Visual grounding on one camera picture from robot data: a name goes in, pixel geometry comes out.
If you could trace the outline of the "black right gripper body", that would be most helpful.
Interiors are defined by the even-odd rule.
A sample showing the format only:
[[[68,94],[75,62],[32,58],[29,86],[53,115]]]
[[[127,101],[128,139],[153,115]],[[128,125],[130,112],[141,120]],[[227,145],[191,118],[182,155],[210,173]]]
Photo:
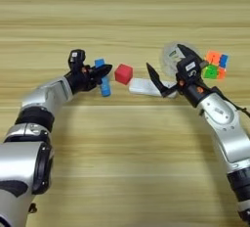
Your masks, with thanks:
[[[194,108],[211,94],[211,91],[203,83],[188,83],[183,80],[179,80],[170,90],[183,95]]]

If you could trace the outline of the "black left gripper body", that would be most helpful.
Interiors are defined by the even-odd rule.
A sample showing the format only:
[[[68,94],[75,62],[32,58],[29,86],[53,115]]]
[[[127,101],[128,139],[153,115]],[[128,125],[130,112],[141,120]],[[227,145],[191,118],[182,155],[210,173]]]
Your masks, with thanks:
[[[71,70],[64,76],[73,94],[90,91],[97,86],[97,81],[91,76],[91,69],[86,66],[77,72]]]

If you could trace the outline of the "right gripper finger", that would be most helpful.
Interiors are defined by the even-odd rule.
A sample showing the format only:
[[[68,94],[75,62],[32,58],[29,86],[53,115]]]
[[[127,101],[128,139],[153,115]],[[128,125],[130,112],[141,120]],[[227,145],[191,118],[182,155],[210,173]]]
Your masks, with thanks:
[[[169,96],[172,93],[177,91],[177,85],[174,85],[170,88],[165,86],[161,82],[159,74],[156,72],[156,70],[150,64],[146,64],[146,68],[147,68],[147,71],[148,71],[148,74],[149,74],[149,77],[150,77],[152,83],[158,89],[158,91],[160,92],[160,94],[163,98],[165,98],[165,97],[167,97],[167,96]]]
[[[198,54],[190,49],[188,46],[183,44],[178,44],[178,48],[184,55],[181,60],[178,62],[178,65],[187,65],[191,62],[194,62],[198,66],[202,63],[202,59],[198,56]]]

